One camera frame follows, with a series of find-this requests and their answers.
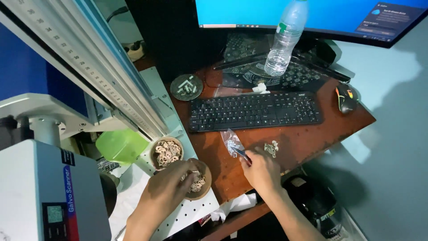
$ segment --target monitor screen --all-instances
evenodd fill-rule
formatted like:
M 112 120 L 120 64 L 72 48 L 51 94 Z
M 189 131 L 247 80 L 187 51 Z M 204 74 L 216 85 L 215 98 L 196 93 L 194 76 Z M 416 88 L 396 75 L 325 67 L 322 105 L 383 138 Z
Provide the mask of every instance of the monitor screen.
M 290 2 L 196 0 L 199 27 L 275 29 Z M 305 31 L 392 43 L 421 21 L 427 9 L 428 0 L 309 0 Z

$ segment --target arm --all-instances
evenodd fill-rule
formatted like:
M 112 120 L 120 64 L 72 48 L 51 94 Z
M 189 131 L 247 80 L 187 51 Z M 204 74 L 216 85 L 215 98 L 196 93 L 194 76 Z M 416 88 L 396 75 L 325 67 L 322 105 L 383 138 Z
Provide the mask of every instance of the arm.
M 287 191 L 281 187 L 279 164 L 261 148 L 245 151 L 253 164 L 240 158 L 245 177 L 275 214 L 290 241 L 325 241 L 325 238 L 297 209 Z
M 126 221 L 124 241 L 150 239 L 190 189 L 196 173 L 189 174 L 180 182 L 181 177 L 189 170 L 197 170 L 191 160 L 175 161 L 149 179 L 137 207 Z

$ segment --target keyboard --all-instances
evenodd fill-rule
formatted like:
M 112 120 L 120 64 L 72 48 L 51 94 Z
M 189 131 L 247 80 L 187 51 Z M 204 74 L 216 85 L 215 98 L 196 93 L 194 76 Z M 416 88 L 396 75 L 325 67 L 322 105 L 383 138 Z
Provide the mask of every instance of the keyboard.
M 190 101 L 191 132 L 320 124 L 312 92 L 252 94 Z

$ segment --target wooden bowl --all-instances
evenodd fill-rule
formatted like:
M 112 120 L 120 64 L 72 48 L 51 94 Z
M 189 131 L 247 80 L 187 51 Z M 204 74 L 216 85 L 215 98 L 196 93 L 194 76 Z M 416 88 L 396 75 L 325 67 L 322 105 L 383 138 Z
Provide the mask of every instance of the wooden bowl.
M 180 157 L 178 159 L 179 160 L 183 160 L 183 156 L 184 156 L 183 144 L 181 144 L 181 142 L 179 140 L 177 140 L 174 137 L 168 137 L 168 136 L 160 138 L 159 140 L 157 140 L 155 142 L 155 144 L 150 149 L 150 160 L 152 161 L 152 164 L 155 167 L 156 171 L 162 171 L 162 170 L 165 169 L 165 166 L 160 166 L 159 163 L 158 163 L 158 160 L 157 160 L 157 157 L 159 156 L 159 153 L 156 153 L 156 146 L 158 145 L 158 143 L 160 141 L 165 141 L 165 142 L 173 141 L 175 144 L 177 144 L 181 148 Z
M 199 192 L 186 193 L 185 199 L 195 201 L 203 198 L 208 193 L 211 188 L 212 176 L 207 164 L 195 158 L 190 158 L 190 160 L 192 160 L 192 162 L 196 165 L 202 176 L 205 177 L 205 184 L 202 185 L 202 188 Z

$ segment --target computer mouse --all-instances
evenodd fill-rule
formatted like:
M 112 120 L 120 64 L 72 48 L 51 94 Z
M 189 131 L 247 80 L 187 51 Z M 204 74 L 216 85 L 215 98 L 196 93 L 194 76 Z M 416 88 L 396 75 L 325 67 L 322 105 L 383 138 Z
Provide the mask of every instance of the computer mouse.
M 339 110 L 347 114 L 357 108 L 358 95 L 351 86 L 339 83 L 336 87 L 337 98 L 339 99 Z

